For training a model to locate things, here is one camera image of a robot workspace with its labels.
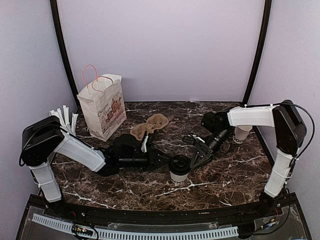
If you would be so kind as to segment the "bundle of straws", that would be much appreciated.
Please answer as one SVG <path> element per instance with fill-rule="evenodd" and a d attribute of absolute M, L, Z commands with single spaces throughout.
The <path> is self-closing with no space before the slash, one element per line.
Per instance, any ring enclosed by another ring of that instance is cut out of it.
<path fill-rule="evenodd" d="M 66 105 L 56 110 L 52 109 L 49 111 L 49 116 L 55 116 L 59 119 L 59 122 L 63 129 L 67 130 L 69 133 L 76 135 L 76 126 L 78 120 L 78 113 L 72 113 L 72 118 L 70 119 L 69 107 Z"/>

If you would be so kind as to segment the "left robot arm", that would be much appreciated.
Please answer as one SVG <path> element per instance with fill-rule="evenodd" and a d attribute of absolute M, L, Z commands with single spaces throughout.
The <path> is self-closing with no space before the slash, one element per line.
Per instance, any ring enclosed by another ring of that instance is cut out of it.
<path fill-rule="evenodd" d="M 108 148 L 95 148 L 65 130 L 56 116 L 28 126 L 22 132 L 19 165 L 28 166 L 51 203 L 51 210 L 60 218 L 67 218 L 71 208 L 62 200 L 63 193 L 52 171 L 49 157 L 53 154 L 66 156 L 102 177 L 116 175 L 121 168 L 157 169 L 172 159 L 154 147 L 148 133 L 141 141 L 122 134 Z"/>

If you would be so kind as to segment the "single black cup lid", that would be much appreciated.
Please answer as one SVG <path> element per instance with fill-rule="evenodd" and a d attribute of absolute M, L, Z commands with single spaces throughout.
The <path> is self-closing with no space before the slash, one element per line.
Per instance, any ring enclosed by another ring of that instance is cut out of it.
<path fill-rule="evenodd" d="M 168 163 L 169 170 L 175 175 L 185 175 L 190 172 L 191 159 L 185 155 L 175 155 Z"/>

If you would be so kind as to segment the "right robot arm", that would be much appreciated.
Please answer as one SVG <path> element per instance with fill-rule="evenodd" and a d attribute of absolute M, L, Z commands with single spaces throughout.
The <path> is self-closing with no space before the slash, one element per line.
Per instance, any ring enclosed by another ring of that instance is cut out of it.
<path fill-rule="evenodd" d="M 190 133 L 182 138 L 183 142 L 196 148 L 190 168 L 195 169 L 210 162 L 214 153 L 236 129 L 253 126 L 273 128 L 277 155 L 263 191 L 269 197 L 276 198 L 292 175 L 307 134 L 299 109 L 300 106 L 291 100 L 284 100 L 276 104 L 236 106 L 226 111 L 206 113 L 201 124 L 211 135 L 201 138 Z"/>

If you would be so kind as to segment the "white paper takeout bag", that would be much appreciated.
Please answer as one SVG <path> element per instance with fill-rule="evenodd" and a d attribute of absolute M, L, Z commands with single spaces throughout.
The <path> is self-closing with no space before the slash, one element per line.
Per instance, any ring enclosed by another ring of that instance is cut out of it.
<path fill-rule="evenodd" d="M 85 70 L 88 67 L 92 67 L 95 73 L 95 78 L 91 82 L 85 79 Z M 87 64 L 81 75 L 85 87 L 77 94 L 77 99 L 88 131 L 93 137 L 107 141 L 127 119 L 122 76 L 99 75 L 92 64 Z"/>

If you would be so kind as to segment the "white paper coffee cup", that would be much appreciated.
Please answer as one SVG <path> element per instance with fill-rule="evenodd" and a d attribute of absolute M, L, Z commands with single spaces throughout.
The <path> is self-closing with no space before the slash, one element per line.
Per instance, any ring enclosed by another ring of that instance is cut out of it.
<path fill-rule="evenodd" d="M 244 140 L 247 138 L 252 128 L 252 125 L 236 126 L 234 128 L 233 141 L 238 145 L 242 144 Z"/>

